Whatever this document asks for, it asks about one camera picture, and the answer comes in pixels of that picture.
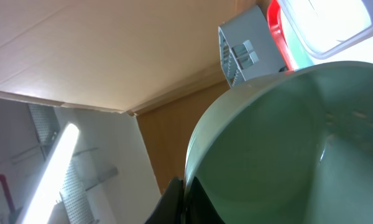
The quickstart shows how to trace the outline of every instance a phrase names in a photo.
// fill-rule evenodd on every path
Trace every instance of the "red plastic object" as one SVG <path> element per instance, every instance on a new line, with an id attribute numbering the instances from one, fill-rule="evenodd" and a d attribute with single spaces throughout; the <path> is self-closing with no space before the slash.
<path id="1" fill-rule="evenodd" d="M 268 7 L 267 21 L 271 36 L 274 39 L 287 68 L 289 70 L 296 69 L 296 62 L 287 47 L 285 36 L 283 34 L 282 21 L 280 20 L 280 6 L 276 0 L 273 0 Z"/>
<path id="2" fill-rule="evenodd" d="M 6 176 L 0 174 L 0 183 L 2 190 L 4 191 L 4 196 L 6 197 L 8 208 L 10 209 L 11 213 L 15 212 L 15 206 L 14 202 L 12 201 L 11 193 L 10 193 L 10 188 L 8 187 Z"/>

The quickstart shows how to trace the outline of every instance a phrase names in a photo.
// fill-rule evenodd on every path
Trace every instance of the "red rim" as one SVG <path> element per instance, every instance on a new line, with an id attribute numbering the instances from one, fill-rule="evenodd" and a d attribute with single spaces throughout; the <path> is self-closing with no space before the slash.
<path id="1" fill-rule="evenodd" d="M 287 68 L 289 70 L 296 69 L 296 63 L 287 47 L 285 36 L 283 34 L 282 21 L 280 20 L 280 7 L 276 0 L 273 0 L 268 7 L 267 20 L 271 36 L 274 39 Z"/>

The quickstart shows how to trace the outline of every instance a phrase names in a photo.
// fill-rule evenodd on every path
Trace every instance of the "red pipe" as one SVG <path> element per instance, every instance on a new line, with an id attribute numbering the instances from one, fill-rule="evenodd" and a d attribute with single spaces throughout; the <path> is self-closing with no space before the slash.
<path id="1" fill-rule="evenodd" d="M 10 188 L 8 187 L 5 175 L 0 174 L 0 183 L 1 183 L 2 190 L 4 191 L 4 195 L 6 196 L 8 208 L 10 209 L 11 213 L 14 213 L 15 206 L 14 206 L 14 202 L 12 201 Z"/>

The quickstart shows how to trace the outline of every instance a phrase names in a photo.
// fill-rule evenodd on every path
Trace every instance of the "tube light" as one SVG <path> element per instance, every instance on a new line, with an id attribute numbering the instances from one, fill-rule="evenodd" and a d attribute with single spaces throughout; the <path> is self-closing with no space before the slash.
<path id="1" fill-rule="evenodd" d="M 48 222 L 65 179 L 78 136 L 79 129 L 74 124 L 68 123 L 53 147 L 51 157 L 47 159 L 48 164 L 29 206 L 27 204 L 27 207 L 23 209 L 17 223 L 44 224 Z"/>

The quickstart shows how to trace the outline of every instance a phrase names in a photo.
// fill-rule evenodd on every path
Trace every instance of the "clear plastic container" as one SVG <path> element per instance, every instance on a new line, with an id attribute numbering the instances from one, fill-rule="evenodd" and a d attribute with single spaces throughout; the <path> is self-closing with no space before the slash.
<path id="1" fill-rule="evenodd" d="M 326 59 L 373 36 L 373 0 L 278 0 L 306 51 Z"/>

